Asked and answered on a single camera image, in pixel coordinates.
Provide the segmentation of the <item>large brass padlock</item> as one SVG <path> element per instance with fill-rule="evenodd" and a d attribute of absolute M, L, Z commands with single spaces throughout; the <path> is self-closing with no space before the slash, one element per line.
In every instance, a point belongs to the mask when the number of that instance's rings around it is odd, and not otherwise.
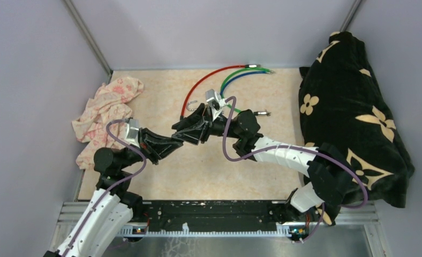
<path fill-rule="evenodd" d="M 188 110 L 188 111 L 195 111 L 195 110 L 197 110 L 197 108 L 194 105 L 197 102 L 198 101 L 190 101 L 190 102 L 187 102 L 187 104 L 186 104 L 186 110 Z"/>

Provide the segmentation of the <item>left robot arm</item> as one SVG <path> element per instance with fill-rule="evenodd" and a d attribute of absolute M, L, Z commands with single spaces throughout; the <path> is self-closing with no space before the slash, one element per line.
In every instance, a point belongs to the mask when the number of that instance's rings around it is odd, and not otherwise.
<path fill-rule="evenodd" d="M 181 140 L 131 125 L 123 139 L 112 132 L 108 135 L 123 148 L 103 147 L 96 151 L 94 168 L 100 173 L 96 190 L 72 231 L 44 256 L 102 256 L 124 225 L 144 216 L 142 196 L 128 191 L 132 178 L 148 162 L 158 164 L 183 146 Z"/>

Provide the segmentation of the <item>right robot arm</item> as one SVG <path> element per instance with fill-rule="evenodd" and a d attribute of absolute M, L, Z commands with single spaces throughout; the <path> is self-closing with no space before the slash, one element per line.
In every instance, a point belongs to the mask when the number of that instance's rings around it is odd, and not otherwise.
<path fill-rule="evenodd" d="M 211 135 L 222 137 L 223 154 L 230 162 L 274 163 L 303 174 L 306 184 L 291 193 L 285 207 L 287 217 L 293 221 L 316 205 L 341 205 L 353 179 L 353 170 L 335 147 L 326 143 L 301 147 L 275 141 L 259 133 L 260 125 L 251 110 L 229 118 L 201 104 L 172 129 L 176 131 L 173 138 L 194 145 L 206 142 Z"/>

